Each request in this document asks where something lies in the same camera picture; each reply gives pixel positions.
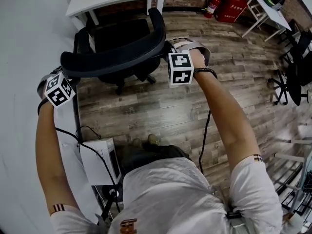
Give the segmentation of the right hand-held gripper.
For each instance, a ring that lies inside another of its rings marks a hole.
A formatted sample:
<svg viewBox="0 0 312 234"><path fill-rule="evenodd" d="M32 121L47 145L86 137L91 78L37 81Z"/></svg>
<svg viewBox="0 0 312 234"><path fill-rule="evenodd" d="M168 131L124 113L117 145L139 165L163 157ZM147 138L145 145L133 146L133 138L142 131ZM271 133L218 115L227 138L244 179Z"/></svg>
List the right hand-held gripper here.
<svg viewBox="0 0 312 234"><path fill-rule="evenodd" d="M186 37L173 38L166 43L169 45L169 53L165 58L168 63L168 75L171 85L191 84L194 74L194 65L190 51L200 51L205 65L209 65L211 51L202 43Z"/></svg>

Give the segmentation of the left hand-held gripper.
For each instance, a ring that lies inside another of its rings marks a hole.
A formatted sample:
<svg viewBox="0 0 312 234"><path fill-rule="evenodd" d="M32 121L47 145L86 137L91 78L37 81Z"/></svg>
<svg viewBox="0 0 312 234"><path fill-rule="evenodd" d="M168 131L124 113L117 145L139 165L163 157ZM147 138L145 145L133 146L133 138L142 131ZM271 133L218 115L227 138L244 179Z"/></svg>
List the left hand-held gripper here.
<svg viewBox="0 0 312 234"><path fill-rule="evenodd" d="M71 101L76 95L70 82L62 68L56 68L40 80L37 93L43 103L49 101L53 107L58 108Z"/></svg>

